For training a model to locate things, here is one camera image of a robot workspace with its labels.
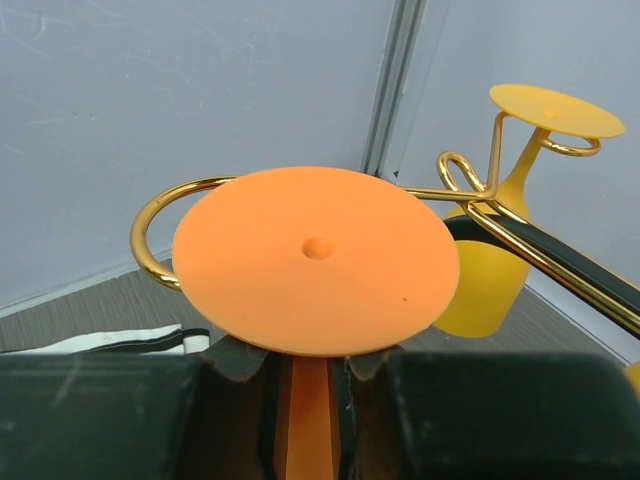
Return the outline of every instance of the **dimple in orange disc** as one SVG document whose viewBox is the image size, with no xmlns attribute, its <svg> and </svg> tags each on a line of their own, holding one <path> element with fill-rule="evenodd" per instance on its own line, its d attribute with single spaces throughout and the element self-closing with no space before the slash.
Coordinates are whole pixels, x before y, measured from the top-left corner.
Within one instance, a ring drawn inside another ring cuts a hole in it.
<svg viewBox="0 0 640 480">
<path fill-rule="evenodd" d="M 451 301 L 453 238 L 421 201 L 326 167 L 238 177 L 203 197 L 173 244 L 182 291 L 247 343 L 302 356 L 395 345 Z"/>
</svg>

